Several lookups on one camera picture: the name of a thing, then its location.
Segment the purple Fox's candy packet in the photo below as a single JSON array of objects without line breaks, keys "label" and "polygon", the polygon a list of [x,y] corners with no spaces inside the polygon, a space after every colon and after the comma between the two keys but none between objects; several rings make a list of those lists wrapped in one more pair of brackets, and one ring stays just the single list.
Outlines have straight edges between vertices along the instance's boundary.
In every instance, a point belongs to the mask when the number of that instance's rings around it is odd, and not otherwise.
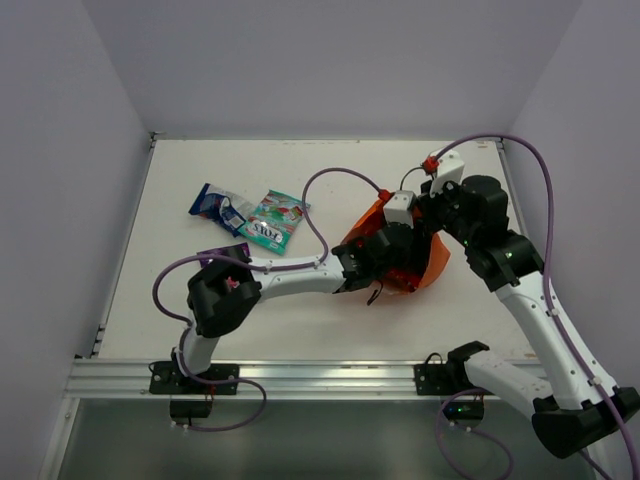
[{"label": "purple Fox's candy packet", "polygon": [[196,253],[199,264],[201,268],[205,268],[211,262],[215,260],[218,256],[227,256],[229,257],[233,252],[241,251],[244,256],[250,255],[249,245],[246,242],[237,243],[234,245],[224,246],[224,247],[216,247],[212,249],[207,249],[203,251],[199,251]]}]

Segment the orange paper bag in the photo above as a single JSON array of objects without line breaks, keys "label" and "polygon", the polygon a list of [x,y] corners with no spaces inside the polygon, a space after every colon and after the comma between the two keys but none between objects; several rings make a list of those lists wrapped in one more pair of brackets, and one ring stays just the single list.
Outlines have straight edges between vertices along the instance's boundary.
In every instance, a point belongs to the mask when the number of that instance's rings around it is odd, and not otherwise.
[{"label": "orange paper bag", "polygon": [[416,291],[433,284],[444,272],[451,253],[439,235],[430,233],[424,226],[420,211],[413,208],[414,226],[387,223],[383,206],[387,202],[379,198],[354,224],[341,243],[331,249],[343,267],[344,284],[338,289],[352,292],[372,287],[367,300],[372,304],[387,293],[382,283],[384,275],[392,268],[411,272]]}]

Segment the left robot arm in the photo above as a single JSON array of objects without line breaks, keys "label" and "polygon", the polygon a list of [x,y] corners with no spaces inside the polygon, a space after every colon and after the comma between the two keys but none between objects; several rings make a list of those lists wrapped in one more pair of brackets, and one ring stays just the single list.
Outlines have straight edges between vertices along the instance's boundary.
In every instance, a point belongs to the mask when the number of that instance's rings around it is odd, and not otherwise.
[{"label": "left robot arm", "polygon": [[174,349],[180,374],[193,378],[209,370],[219,339],[238,329],[258,303],[302,293],[365,289],[406,265],[413,239],[411,226],[392,222],[333,248],[324,259],[305,257],[300,268],[250,259],[238,249],[212,261],[187,282],[194,324]]}]

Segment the red snack packet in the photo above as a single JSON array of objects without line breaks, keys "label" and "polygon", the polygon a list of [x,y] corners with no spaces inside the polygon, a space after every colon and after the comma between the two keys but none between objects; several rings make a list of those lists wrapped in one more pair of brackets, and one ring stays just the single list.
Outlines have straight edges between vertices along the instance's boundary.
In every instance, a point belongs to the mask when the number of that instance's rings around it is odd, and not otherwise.
[{"label": "red snack packet", "polygon": [[382,283],[385,289],[389,289],[392,294],[409,294],[416,291],[414,284],[415,277],[406,270],[392,268],[383,277]]}]

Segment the green Fox's candy packet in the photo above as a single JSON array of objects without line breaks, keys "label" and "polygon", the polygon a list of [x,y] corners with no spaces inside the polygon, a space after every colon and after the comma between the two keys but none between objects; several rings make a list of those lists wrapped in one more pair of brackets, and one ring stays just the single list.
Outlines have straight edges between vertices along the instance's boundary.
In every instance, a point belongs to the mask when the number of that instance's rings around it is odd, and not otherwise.
[{"label": "green Fox's candy packet", "polygon": [[267,250],[284,255],[288,243],[304,218],[303,207],[310,207],[300,199],[270,190],[240,227],[248,240]]}]

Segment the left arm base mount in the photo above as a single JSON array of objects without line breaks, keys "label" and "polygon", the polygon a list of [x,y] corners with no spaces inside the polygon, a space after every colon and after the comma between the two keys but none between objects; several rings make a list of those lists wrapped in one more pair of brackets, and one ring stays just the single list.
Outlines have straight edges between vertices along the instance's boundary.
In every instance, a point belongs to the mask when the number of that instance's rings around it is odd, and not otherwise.
[{"label": "left arm base mount", "polygon": [[222,384],[209,385],[185,376],[174,361],[152,362],[148,368],[151,373],[149,393],[170,396],[170,418],[188,425],[210,416],[215,395],[235,395],[237,384],[234,379],[240,373],[238,364],[212,364],[198,377]]}]

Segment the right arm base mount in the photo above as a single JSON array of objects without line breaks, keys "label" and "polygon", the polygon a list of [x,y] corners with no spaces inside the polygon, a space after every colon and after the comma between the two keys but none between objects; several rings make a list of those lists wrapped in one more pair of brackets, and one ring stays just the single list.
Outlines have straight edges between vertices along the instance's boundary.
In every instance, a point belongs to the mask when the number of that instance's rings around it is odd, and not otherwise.
[{"label": "right arm base mount", "polygon": [[[424,362],[413,367],[416,394],[439,396],[442,403],[462,391],[474,389],[466,375],[456,365],[449,366],[444,357],[433,352]],[[452,400],[444,409],[444,417],[454,426],[477,427],[484,418],[483,396],[474,394],[472,399]]]}]

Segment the blue snack packet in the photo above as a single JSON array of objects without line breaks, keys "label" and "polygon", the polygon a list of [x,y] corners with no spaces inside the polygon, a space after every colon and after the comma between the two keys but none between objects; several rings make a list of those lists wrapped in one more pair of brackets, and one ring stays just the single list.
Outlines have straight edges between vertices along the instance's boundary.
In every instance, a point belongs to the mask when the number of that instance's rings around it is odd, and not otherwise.
[{"label": "blue snack packet", "polygon": [[188,213],[212,221],[233,237],[238,237],[241,227],[255,209],[256,205],[243,196],[205,183]]}]

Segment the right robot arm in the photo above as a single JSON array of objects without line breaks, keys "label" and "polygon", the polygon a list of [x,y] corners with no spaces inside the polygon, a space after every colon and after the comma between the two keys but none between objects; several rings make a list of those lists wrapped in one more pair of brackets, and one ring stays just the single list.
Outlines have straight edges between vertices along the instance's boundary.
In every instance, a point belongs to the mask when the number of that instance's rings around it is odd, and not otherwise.
[{"label": "right robot arm", "polygon": [[596,360],[565,309],[531,241],[509,229],[508,195],[490,176],[424,182],[425,223],[464,248],[471,270],[511,313],[546,377],[501,359],[474,341],[448,354],[442,368],[456,391],[482,388],[514,407],[543,446],[564,459],[619,430],[639,410],[639,394],[621,387]]}]

